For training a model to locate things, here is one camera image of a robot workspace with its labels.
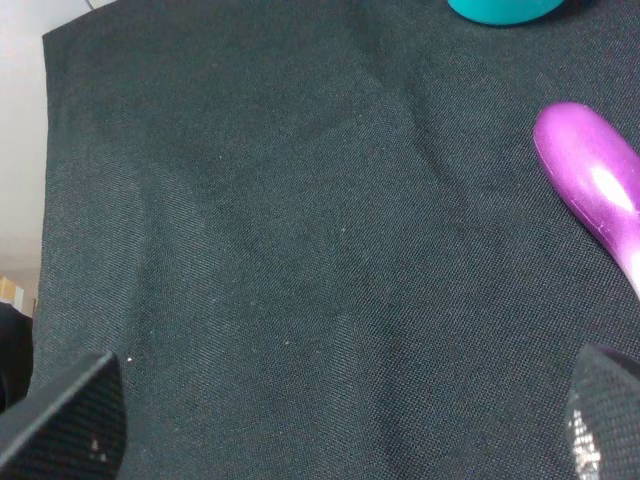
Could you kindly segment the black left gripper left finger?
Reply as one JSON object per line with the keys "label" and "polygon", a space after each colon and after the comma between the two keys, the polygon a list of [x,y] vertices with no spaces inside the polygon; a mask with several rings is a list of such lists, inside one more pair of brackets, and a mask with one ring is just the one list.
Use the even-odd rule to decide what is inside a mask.
{"label": "black left gripper left finger", "polygon": [[92,353],[1,415],[3,479],[115,479],[126,450],[120,365]]}

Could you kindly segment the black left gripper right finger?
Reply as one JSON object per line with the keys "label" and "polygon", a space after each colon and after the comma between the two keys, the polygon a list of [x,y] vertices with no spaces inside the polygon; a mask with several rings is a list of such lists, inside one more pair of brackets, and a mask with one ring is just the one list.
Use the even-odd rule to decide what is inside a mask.
{"label": "black left gripper right finger", "polygon": [[603,346],[581,348],[565,420],[578,479],[637,479],[639,362]]}

